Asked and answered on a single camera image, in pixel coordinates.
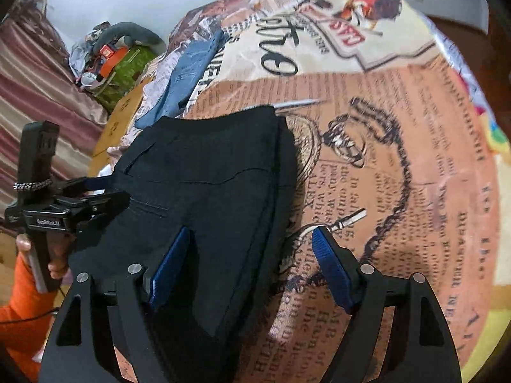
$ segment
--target blue gripper pad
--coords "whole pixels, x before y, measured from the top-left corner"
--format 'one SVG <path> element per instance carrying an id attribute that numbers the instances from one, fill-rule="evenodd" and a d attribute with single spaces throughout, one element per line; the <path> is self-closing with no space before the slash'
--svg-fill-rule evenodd
<path id="1" fill-rule="evenodd" d="M 190 230 L 183 227 L 151 278 L 149 305 L 154 311 L 169 299 L 177 275 L 179 275 L 185 261 L 189 244 Z"/>
<path id="2" fill-rule="evenodd" d="M 312 232 L 312 250 L 335 303 L 350 312 L 354 305 L 351 297 L 351 281 L 319 228 L 315 228 Z"/>

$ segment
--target curtain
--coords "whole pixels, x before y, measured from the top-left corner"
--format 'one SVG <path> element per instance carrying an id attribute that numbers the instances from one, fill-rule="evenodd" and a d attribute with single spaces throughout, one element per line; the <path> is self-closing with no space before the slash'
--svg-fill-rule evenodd
<path id="1" fill-rule="evenodd" d="M 0 25 L 0 217 L 15 198 L 25 124 L 60 126 L 52 170 L 69 179 L 86 174 L 107 121 L 103 107 L 74 85 L 65 45 L 37 4 L 19 0 Z"/>

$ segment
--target folded blue denim garment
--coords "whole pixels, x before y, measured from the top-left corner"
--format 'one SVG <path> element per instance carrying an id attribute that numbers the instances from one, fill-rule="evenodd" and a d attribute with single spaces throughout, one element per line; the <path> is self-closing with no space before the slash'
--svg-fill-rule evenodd
<path id="1" fill-rule="evenodd" d="M 227 38 L 227 34 L 218 30 L 208 41 L 190 43 L 172 71 L 161 98 L 153 109 L 135 121 L 135 127 L 143 130 L 162 116 L 175 118 L 179 115 L 203 77 L 206 67 L 226 43 Z"/>

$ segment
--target metal screw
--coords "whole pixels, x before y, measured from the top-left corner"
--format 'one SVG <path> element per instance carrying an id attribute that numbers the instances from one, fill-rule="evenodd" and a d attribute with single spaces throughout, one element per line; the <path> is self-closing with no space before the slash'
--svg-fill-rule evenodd
<path id="1" fill-rule="evenodd" d="M 362 265 L 362 266 L 360 267 L 360 270 L 361 270 L 363 273 L 365 273 L 366 275 L 370 275 L 370 274 L 374 273 L 375 268 L 374 268 L 374 266 L 369 265 L 368 263 L 365 263 L 364 265 Z"/>
<path id="2" fill-rule="evenodd" d="M 82 273 L 78 274 L 78 276 L 76 276 L 76 280 L 79 283 L 85 282 L 88 279 L 89 279 L 89 274 L 86 272 L 82 272 Z"/>
<path id="3" fill-rule="evenodd" d="M 420 274 L 419 272 L 413 274 L 413 280 L 418 283 L 425 283 L 426 277 L 423 274 Z"/>
<path id="4" fill-rule="evenodd" d="M 138 274 L 142 270 L 142 265 L 139 263 L 134 263 L 132 265 L 129 265 L 128 272 L 131 274 Z"/>

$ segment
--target folded black garment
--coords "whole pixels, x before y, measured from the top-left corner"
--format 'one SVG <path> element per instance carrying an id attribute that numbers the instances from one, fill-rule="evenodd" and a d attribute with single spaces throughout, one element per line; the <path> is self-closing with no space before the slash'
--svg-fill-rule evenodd
<path id="1" fill-rule="evenodd" d="M 129 205 L 77 238 L 73 272 L 107 278 L 147 265 L 181 226 L 192 243 L 150 319 L 179 381 L 226 381 L 277 268 L 296 183 L 294 138 L 263 106 L 215 119 L 163 117 L 123 154 L 113 190 Z"/>

